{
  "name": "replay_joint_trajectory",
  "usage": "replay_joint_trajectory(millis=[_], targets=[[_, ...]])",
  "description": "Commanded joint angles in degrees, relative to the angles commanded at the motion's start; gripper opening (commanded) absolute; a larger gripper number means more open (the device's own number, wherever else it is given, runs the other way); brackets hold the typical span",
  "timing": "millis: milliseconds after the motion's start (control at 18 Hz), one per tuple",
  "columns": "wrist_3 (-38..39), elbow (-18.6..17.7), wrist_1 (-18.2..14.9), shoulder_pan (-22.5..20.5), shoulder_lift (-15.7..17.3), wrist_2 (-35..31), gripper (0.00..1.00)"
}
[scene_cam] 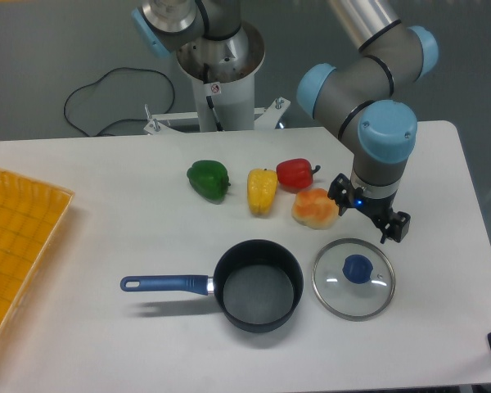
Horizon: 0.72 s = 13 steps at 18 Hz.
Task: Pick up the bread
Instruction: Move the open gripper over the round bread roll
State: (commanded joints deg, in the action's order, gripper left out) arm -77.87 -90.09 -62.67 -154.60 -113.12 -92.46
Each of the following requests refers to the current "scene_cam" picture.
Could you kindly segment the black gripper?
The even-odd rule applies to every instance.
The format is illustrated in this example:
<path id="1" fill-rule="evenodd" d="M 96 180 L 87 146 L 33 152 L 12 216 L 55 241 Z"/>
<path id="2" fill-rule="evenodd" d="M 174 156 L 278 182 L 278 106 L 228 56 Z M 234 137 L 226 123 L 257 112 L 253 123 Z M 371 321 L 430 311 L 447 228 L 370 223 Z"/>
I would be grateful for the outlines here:
<path id="1" fill-rule="evenodd" d="M 344 174 L 338 174 L 331 182 L 327 196 L 337 205 L 339 216 L 350 208 L 366 215 L 380 229 L 380 243 L 384 244 L 387 240 L 400 243 L 410 226 L 408 213 L 392 210 L 396 192 L 396 182 L 377 186 L 359 176 L 352 176 L 349 181 Z"/>

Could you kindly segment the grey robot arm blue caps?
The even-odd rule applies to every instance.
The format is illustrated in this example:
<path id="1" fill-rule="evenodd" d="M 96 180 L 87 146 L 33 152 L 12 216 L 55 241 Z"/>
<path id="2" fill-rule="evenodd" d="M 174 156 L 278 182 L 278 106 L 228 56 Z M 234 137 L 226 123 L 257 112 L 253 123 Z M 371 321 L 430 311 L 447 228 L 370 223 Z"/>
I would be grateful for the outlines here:
<path id="1" fill-rule="evenodd" d="M 415 146 L 417 118 L 392 96 L 433 69 L 438 44 L 428 30 L 404 26 L 387 1 L 331 7 L 360 58 L 345 70 L 312 67 L 296 99 L 353 153 L 351 174 L 334 179 L 329 197 L 341 210 L 367 216 L 384 239 L 400 242 L 410 217 L 392 205 Z M 190 77 L 201 131 L 253 127 L 254 77 L 265 46 L 242 19 L 238 1 L 145 1 L 132 18 L 149 48 L 159 57 L 175 55 Z"/>

